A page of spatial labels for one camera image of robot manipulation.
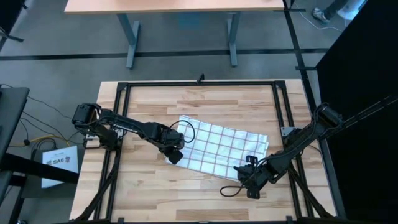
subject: black panel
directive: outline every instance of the black panel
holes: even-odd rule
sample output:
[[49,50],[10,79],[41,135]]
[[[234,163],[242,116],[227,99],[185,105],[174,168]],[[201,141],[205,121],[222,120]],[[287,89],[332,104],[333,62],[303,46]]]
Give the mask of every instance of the black panel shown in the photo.
[[7,34],[17,21],[19,12],[22,8],[22,3],[25,0],[1,0],[0,1],[0,27],[2,27]]
[[[396,1],[369,1],[317,65],[321,98],[350,118],[397,94]],[[397,166],[398,103],[328,139],[346,216],[387,221],[397,205],[390,180]]]

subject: shoe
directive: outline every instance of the shoe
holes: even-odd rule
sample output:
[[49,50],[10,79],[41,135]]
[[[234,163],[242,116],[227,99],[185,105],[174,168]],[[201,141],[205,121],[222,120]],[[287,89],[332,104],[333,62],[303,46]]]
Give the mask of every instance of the shoe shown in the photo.
[[312,17],[320,21],[323,25],[327,25],[330,22],[330,20],[325,17],[325,13],[319,8],[312,9]]

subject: wooden tabletop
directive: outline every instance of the wooden tabletop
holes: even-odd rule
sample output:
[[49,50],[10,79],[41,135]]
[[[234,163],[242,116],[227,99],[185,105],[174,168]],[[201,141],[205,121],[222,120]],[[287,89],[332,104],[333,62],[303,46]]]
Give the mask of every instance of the wooden tabletop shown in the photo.
[[[310,114],[302,82],[285,82],[295,125],[304,127],[310,122]],[[103,108],[113,108],[116,86],[117,82],[101,84],[97,103]],[[279,97],[285,111],[281,92]],[[270,86],[131,89],[127,116],[132,119],[170,125],[182,114],[207,123],[266,134],[270,144],[267,155],[282,149]],[[86,150],[70,218],[76,218],[97,193],[104,153],[103,149]],[[308,147],[302,157],[310,190],[327,211],[335,214],[320,153]],[[287,215],[295,216],[286,175],[274,185],[268,183],[261,190],[259,200],[246,198],[246,190],[236,197],[224,198],[219,189],[225,185],[239,183],[166,164],[156,147],[128,133],[123,141],[112,220],[116,222],[118,217],[124,217],[126,222],[254,221],[285,220]],[[300,190],[299,197],[305,215]],[[101,217],[105,216],[107,199],[105,195]]]
[[282,0],[69,0],[66,13],[266,11],[283,9]]

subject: grid pattern towel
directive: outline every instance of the grid pattern towel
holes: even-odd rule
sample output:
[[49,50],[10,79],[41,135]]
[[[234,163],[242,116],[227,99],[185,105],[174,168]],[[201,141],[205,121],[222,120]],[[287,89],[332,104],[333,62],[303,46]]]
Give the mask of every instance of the grid pattern towel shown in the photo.
[[[246,156],[259,159],[266,156],[268,142],[265,135],[224,128],[188,116],[180,116],[180,120],[192,124],[196,137],[191,143],[185,143],[181,149],[184,156],[176,166],[238,181],[233,166],[247,164]],[[185,122],[179,123],[177,131],[184,134],[186,141],[193,137],[191,126]]]

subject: floor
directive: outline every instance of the floor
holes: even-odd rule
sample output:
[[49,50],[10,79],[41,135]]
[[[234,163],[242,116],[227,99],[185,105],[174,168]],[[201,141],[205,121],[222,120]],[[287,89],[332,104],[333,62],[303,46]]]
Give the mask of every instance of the floor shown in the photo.
[[[314,6],[325,8],[332,0],[314,2],[298,0],[306,8],[303,16],[311,18]],[[115,15],[66,15],[67,0],[30,0],[11,34],[25,39],[8,40],[0,51],[0,83],[30,88],[30,96],[45,101],[62,113],[72,116],[76,105],[95,102],[100,83],[108,80],[179,80],[206,79],[300,78],[295,70],[295,54],[238,55],[238,67],[231,68],[229,55],[136,58],[134,69],[125,68],[125,58],[68,60],[1,60],[5,56],[126,53],[127,41]],[[329,48],[341,32],[318,30],[299,12],[291,12],[301,48]],[[226,12],[130,14],[140,20],[138,52],[181,50],[226,50]],[[333,18],[330,26],[343,30],[345,22]],[[238,49],[292,49],[292,39],[283,12],[244,12],[237,36]],[[313,67],[323,54],[303,54],[306,66]],[[308,72],[317,83],[316,72]],[[25,111],[59,129],[65,136],[75,132],[70,121],[45,105],[29,100]],[[43,133],[28,124],[29,138]],[[12,142],[25,139],[18,126]],[[29,156],[28,148],[9,152]],[[8,221],[18,188],[10,190],[0,207],[0,222]],[[73,202],[74,188],[44,192],[40,198],[25,200],[20,219],[35,223],[66,222]]]

